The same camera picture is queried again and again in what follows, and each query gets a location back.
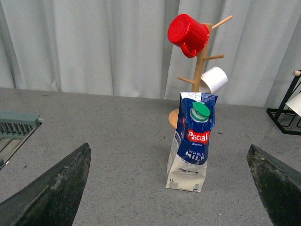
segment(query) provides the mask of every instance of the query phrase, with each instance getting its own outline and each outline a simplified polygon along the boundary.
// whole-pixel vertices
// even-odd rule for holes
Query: gray countertop
[[[301,137],[284,135],[266,109],[216,105],[201,193],[165,188],[178,101],[0,89],[0,110],[44,123],[0,171],[0,202],[88,142],[92,160],[74,226],[271,226],[246,154],[255,144],[301,171]]]

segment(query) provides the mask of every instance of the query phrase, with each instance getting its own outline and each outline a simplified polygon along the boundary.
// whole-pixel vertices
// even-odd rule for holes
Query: white paper cup
[[[289,106],[299,116],[301,116],[301,93],[286,102],[286,105]]]
[[[213,67],[202,74],[199,92],[214,94],[219,91],[226,83],[228,78],[226,73],[219,67]]]

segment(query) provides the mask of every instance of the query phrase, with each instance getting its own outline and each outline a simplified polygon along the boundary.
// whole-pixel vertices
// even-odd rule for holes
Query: wooden stand
[[[203,50],[200,51],[197,55],[197,62],[196,62],[195,70],[194,70],[193,81],[191,81],[189,79],[186,79],[186,78],[183,78],[183,77],[177,77],[177,79],[179,79],[179,80],[182,80],[182,81],[185,81],[185,82],[188,82],[188,83],[192,84],[192,87],[191,87],[192,92],[198,92],[198,90],[199,90],[199,86],[200,86],[200,83],[201,83],[201,77],[202,77],[205,61],[206,60],[218,59],[218,58],[224,58],[223,54],[207,57],[208,46],[209,46],[209,41],[210,41],[210,33],[214,28],[216,28],[216,27],[220,26],[221,24],[227,22],[232,17],[233,16],[229,16],[229,17],[227,17],[226,19],[220,21],[219,23],[217,23],[214,26],[212,26],[212,24],[205,24],[209,29],[209,40],[208,40],[208,43],[206,44],[206,46],[203,48]],[[177,128],[178,114],[179,114],[179,109],[175,109],[168,116],[169,124],[174,129]]]

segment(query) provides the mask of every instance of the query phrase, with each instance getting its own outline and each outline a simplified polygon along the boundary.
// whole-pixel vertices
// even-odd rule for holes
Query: red plastic cup
[[[207,44],[209,30],[187,14],[178,15],[170,24],[167,32],[171,43],[182,49],[188,58],[195,57]]]

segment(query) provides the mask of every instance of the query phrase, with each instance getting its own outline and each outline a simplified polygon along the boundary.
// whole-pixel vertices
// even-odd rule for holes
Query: curtain fold
[[[278,107],[301,61],[301,0],[0,0],[0,87],[179,99],[196,57],[167,38],[181,13],[216,24],[204,72],[229,79],[219,103]]]

